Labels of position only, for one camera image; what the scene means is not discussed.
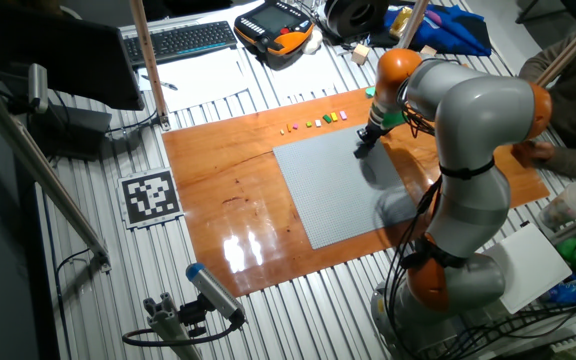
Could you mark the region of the person hand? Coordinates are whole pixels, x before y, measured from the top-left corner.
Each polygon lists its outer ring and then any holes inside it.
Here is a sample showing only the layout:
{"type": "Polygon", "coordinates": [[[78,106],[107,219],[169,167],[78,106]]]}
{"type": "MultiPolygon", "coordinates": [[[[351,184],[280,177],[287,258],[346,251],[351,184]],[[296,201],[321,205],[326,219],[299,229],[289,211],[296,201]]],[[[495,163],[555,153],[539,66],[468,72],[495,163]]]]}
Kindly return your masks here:
{"type": "Polygon", "coordinates": [[[549,142],[525,141],[512,146],[511,154],[524,168],[535,162],[546,162],[555,154],[555,146],[549,142]]]}

